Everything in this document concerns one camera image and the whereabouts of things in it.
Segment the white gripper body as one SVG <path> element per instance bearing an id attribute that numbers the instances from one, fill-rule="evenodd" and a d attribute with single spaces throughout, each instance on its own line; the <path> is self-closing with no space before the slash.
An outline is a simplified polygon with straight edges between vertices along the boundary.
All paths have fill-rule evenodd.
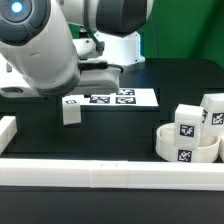
<path id="1" fill-rule="evenodd" d="M 49 98 L 67 95 L 110 94 L 118 91 L 119 76 L 120 70 L 114 67 L 84 70 L 81 72 L 80 81 L 76 87 L 47 93 L 31 87 L 15 69 L 11 72 L 3 69 L 0 71 L 0 95 L 8 98 Z"/>

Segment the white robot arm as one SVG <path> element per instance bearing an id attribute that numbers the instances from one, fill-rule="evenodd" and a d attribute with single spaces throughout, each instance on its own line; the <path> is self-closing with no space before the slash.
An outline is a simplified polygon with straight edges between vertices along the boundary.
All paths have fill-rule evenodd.
<path id="1" fill-rule="evenodd" d="M 108 94 L 120 64 L 106 42 L 145 25 L 154 0 L 0 0 L 0 95 L 8 98 Z"/>

